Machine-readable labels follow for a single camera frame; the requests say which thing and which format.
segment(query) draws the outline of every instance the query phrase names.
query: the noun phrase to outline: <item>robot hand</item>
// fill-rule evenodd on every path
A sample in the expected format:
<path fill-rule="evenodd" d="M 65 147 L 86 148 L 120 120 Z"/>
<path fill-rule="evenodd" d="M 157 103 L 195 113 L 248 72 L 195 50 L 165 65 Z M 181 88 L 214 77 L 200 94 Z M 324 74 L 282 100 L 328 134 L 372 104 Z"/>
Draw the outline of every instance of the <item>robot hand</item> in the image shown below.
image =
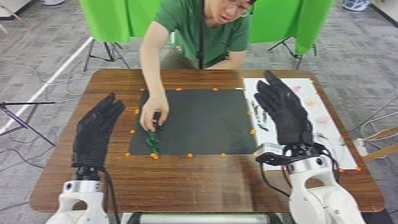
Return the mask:
<path fill-rule="evenodd" d="M 269 71 L 264 71 L 264 78 L 269 84 L 257 82 L 253 97 L 275 122 L 278 144 L 312 145 L 312 125 L 300 99 Z"/>
<path fill-rule="evenodd" d="M 113 101 L 115 94 L 110 93 L 78 121 L 72 144 L 72 167 L 102 168 L 110 133 L 124 111 L 122 102 L 117 101 L 113 103 Z"/>

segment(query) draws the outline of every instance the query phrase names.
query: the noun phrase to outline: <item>black mat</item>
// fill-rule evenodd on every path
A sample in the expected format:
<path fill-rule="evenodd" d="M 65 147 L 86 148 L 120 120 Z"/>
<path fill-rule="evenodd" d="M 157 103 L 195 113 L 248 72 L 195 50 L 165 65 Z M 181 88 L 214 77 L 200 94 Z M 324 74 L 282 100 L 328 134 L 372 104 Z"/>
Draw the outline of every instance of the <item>black mat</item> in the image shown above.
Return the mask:
<path fill-rule="evenodd" d="M 159 155 L 250 154 L 255 148 L 241 90 L 166 91 L 168 118 L 157 132 Z M 141 92 L 140 108 L 147 100 Z M 149 154 L 147 132 L 134 122 L 131 154 Z"/>

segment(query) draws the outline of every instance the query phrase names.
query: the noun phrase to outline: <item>gray carpet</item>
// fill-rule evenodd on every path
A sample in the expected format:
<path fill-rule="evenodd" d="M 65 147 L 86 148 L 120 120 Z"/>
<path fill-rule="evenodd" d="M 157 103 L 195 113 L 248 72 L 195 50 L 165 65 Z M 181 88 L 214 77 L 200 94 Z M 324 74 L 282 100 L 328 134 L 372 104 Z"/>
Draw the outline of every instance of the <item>gray carpet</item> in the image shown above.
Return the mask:
<path fill-rule="evenodd" d="M 1 21 L 10 34 L 5 35 L 0 32 L 0 61 L 30 66 L 38 71 L 40 80 L 46 80 L 88 38 L 76 1 L 67 1 L 67 4 L 53 9 L 35 2 L 21 14 L 21 18 L 22 21 Z M 133 39 L 131 43 L 122 44 L 122 55 L 133 68 L 138 68 L 138 45 L 140 39 Z M 294 60 L 284 48 L 278 47 L 273 51 L 266 51 L 271 45 L 271 43 L 262 43 L 250 46 L 243 65 L 246 69 L 294 68 Z M 95 44 L 94 51 L 97 55 L 102 55 L 101 44 Z M 54 82 L 69 78 L 67 72 L 85 54 L 86 49 Z M 37 100 L 62 101 L 56 105 L 38 107 L 31 121 L 33 127 L 53 141 L 56 141 L 78 103 L 74 98 L 83 91 L 92 72 L 102 67 L 124 68 L 124 65 L 120 61 L 106 63 L 94 59 L 88 71 L 81 72 L 79 63 L 74 66 L 72 78 L 81 79 L 70 81 L 69 85 L 63 83 L 53 85 L 46 94 L 38 96 Z M 351 14 L 335 5 L 317 39 L 317 56 L 314 57 L 310 53 L 305 55 L 300 69 L 316 74 L 342 124 L 349 130 L 398 95 L 398 29 L 371 9 Z M 40 82 L 33 72 L 22 67 L 0 63 L 0 101 L 26 101 L 38 88 Z M 15 112 L 17 107 L 8 107 L 8 109 Z M 398 101 L 376 117 L 394 111 L 398 111 Z M 6 116 L 0 113 L 0 126 L 5 122 Z M 380 130 L 396 124 L 398 116 L 378 122 L 376 128 Z M 349 134 L 351 137 L 356 137 L 356 130 Z M 374 144 L 383 147 L 390 142 L 398 142 L 398 139 L 388 139 Z M 44 223 L 49 215 L 37 213 L 28 205 L 19 205 L 1 211 L 5 207 L 28 201 L 40 174 L 40 169 L 26 164 L 6 168 L 21 162 L 21 159 L 10 150 L 3 150 L 14 149 L 24 157 L 33 157 L 49 148 L 49 145 L 40 139 L 35 139 L 24 130 L 0 137 L 0 145 L 0 224 L 38 224 Z M 374 146 L 367 145 L 367 151 L 374 150 Z M 30 162 L 44 166 L 49 155 L 51 150 Z M 385 195 L 388 212 L 398 209 L 396 165 L 398 154 L 367 163 Z M 398 223 L 398 213 L 390 217 Z"/>

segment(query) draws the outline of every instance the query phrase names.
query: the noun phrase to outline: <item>man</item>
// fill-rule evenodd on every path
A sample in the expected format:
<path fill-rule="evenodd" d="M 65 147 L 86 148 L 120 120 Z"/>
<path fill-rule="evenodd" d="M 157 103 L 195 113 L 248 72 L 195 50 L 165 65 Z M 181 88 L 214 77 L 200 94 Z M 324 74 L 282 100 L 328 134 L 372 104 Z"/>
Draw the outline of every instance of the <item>man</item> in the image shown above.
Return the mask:
<path fill-rule="evenodd" d="M 255 0 L 205 0 L 204 2 L 204 67 L 239 69 L 248 45 L 250 6 Z M 168 114 L 159 68 L 195 69 L 197 65 L 198 3 L 198 0 L 163 0 L 140 46 L 140 65 L 149 90 L 140 125 L 149 131 L 154 131 L 154 112 L 159 112 L 159 125 Z M 159 63 L 159 50 L 173 31 L 173 49 Z"/>

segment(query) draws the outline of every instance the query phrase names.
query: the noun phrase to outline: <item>tripod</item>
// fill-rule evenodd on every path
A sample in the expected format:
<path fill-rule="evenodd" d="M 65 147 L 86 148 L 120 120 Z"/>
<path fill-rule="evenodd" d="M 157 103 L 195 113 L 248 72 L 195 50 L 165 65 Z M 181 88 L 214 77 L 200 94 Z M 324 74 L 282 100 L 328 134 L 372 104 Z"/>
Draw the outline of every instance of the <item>tripod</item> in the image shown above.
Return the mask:
<path fill-rule="evenodd" d="M 300 65 L 301 65 L 301 55 L 294 54 L 291 49 L 289 49 L 289 46 L 285 44 L 285 41 L 291 37 L 285 37 L 284 40 L 273 45 L 273 47 L 268 49 L 268 51 L 273 50 L 273 48 L 282 44 L 282 46 L 285 47 L 287 51 L 289 51 L 289 55 L 291 57 L 296 59 L 296 70 L 300 69 Z M 316 44 L 312 44 L 312 49 L 314 49 L 314 56 L 316 56 Z"/>
<path fill-rule="evenodd" d="M 46 142 L 49 143 L 51 146 L 54 146 L 53 142 L 47 140 L 47 138 L 44 137 L 44 135 L 38 133 L 38 131 L 31 128 L 31 126 L 28 125 L 31 116 L 33 116 L 33 112 L 37 110 L 37 107 L 40 104 L 54 104 L 54 102 L 31 102 L 31 103 L 0 103 L 0 110 L 3 111 L 3 113 L 8 115 L 10 119 L 17 122 L 17 124 L 21 125 L 19 127 L 12 128 L 8 131 L 5 131 L 0 136 L 6 135 L 8 133 L 12 133 L 14 131 L 17 131 L 21 128 L 26 128 L 35 135 L 46 140 Z M 15 114 L 8 111 L 6 106 L 14 106 L 14 105 L 33 105 L 33 109 L 31 112 L 28 114 L 28 118 L 26 121 L 21 120 L 21 118 L 15 116 Z"/>
<path fill-rule="evenodd" d="M 115 62 L 117 59 L 120 59 L 124 65 L 125 65 L 125 68 L 129 68 L 127 62 L 125 62 L 125 60 L 124 60 L 124 58 L 120 56 L 120 52 L 117 50 L 117 48 L 122 49 L 120 45 L 117 43 L 106 43 L 106 42 L 102 42 L 102 46 L 104 46 L 104 50 L 106 50 L 106 56 L 108 56 L 108 58 L 102 58 L 102 57 L 92 55 L 94 43 L 95 43 L 95 40 L 92 40 L 92 42 L 90 42 L 88 54 L 86 54 L 85 65 L 83 65 L 83 72 L 86 71 L 90 58 L 97 58 L 97 59 L 104 60 L 106 62 Z"/>

